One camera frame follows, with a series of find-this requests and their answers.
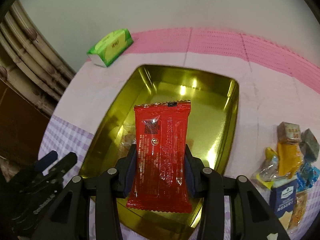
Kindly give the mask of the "grey sesame cake block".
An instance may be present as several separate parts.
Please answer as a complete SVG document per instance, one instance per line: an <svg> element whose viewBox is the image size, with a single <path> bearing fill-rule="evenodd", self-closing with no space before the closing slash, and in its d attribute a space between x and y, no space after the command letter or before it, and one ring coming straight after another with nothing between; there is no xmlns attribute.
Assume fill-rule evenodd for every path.
<svg viewBox="0 0 320 240"><path fill-rule="evenodd" d="M304 159L310 163L314 163L317 161L319 155L319 143L316 137L308 128L302 133L301 139L299 147L304 155Z"/></svg>

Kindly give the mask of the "clear bag nut brittle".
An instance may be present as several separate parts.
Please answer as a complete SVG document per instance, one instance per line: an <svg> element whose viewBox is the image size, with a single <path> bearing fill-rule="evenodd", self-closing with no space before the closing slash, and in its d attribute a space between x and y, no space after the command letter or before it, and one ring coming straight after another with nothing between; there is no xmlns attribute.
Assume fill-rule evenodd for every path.
<svg viewBox="0 0 320 240"><path fill-rule="evenodd" d="M298 227L301 223L304 213L306 211L306 204L308 201L308 192L302 191L296 194L296 201L293 208L292 217L289 223L288 229L293 229L295 227Z"/></svg>

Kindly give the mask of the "red snack packet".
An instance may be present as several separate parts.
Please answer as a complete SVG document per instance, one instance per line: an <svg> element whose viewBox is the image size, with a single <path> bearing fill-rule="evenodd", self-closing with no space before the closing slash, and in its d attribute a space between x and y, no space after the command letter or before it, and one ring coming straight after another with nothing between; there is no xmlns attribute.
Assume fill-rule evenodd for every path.
<svg viewBox="0 0 320 240"><path fill-rule="evenodd" d="M137 164L127 207L190 213L184 154L189 100L136 105Z"/></svg>

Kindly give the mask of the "brown cake square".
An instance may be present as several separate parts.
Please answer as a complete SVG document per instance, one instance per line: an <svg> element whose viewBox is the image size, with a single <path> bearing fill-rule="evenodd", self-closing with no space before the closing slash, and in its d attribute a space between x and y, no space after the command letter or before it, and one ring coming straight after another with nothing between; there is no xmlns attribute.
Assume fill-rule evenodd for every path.
<svg viewBox="0 0 320 240"><path fill-rule="evenodd" d="M301 142L300 126L289 122L281 122L277 126L277 136L280 143L299 143Z"/></svg>

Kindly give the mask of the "pink purple plaid tablecloth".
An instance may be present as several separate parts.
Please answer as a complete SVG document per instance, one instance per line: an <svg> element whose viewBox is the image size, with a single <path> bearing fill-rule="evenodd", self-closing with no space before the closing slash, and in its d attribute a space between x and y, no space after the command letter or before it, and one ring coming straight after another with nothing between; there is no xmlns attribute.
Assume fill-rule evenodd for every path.
<svg viewBox="0 0 320 240"><path fill-rule="evenodd" d="M109 67L86 61L59 101L39 156L69 152L66 174L93 177L124 154L135 105L190 100L187 144L206 166L250 177L277 126L298 124L319 137L319 68L263 38L234 31L178 28L132 34Z"/></svg>

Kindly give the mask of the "green tissue pack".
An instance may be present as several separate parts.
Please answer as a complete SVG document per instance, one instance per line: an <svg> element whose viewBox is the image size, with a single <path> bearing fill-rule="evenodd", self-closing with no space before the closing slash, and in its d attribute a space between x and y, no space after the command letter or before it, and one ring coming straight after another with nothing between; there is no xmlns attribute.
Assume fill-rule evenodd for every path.
<svg viewBox="0 0 320 240"><path fill-rule="evenodd" d="M127 48L133 44L128 29L118 29L103 37L87 52L89 59L97 66L109 67Z"/></svg>

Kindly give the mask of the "clear bag fried snack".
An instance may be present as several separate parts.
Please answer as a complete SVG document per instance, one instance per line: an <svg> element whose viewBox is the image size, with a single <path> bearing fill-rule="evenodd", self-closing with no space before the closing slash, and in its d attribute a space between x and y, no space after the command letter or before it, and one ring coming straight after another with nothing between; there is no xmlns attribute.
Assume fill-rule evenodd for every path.
<svg viewBox="0 0 320 240"><path fill-rule="evenodd" d="M120 129L120 143L119 143L119 151L118 157L125 157L132 144L136 143L136 129L134 125L131 124L123 124Z"/></svg>

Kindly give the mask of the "navy soda cracker pack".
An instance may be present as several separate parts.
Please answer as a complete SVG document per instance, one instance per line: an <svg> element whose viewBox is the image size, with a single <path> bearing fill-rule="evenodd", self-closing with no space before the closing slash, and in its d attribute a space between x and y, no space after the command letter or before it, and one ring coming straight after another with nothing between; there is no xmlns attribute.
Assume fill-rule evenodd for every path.
<svg viewBox="0 0 320 240"><path fill-rule="evenodd" d="M285 230L289 228L296 201L296 192L296 176L291 179L276 180L271 187L269 204Z"/></svg>

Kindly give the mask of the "beige patterned curtain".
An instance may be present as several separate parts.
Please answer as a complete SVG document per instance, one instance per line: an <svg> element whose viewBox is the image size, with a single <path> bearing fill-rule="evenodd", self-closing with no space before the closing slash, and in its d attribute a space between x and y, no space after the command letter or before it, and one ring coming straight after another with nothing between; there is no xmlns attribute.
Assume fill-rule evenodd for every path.
<svg viewBox="0 0 320 240"><path fill-rule="evenodd" d="M1 20L1 80L51 116L74 76L16 0Z"/></svg>

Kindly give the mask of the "yellow edged clear candy pack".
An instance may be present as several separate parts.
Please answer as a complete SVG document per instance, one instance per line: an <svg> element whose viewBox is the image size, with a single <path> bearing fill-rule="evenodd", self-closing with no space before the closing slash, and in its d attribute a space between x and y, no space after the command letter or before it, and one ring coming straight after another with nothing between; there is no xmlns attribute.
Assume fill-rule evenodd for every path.
<svg viewBox="0 0 320 240"><path fill-rule="evenodd" d="M274 182L279 178L278 164L277 152L270 147L265 148L265 159L253 173L251 179L260 187L270 190Z"/></svg>

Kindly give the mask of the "orange yellow snack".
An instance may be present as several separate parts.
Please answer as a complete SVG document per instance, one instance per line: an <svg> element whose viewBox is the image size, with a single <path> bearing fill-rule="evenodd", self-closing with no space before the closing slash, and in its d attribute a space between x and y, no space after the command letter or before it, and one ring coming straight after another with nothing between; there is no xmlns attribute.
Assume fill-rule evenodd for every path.
<svg viewBox="0 0 320 240"><path fill-rule="evenodd" d="M292 178L303 163L299 144L278 143L278 174Z"/></svg>

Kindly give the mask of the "blue snack pack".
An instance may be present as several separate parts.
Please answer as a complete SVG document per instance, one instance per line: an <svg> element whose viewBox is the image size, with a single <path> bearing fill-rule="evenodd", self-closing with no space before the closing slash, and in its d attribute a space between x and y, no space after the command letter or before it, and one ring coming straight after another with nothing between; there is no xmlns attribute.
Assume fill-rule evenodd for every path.
<svg viewBox="0 0 320 240"><path fill-rule="evenodd" d="M302 192L312 188L309 177L313 175L313 169L310 163L305 162L297 172L297 191Z"/></svg>

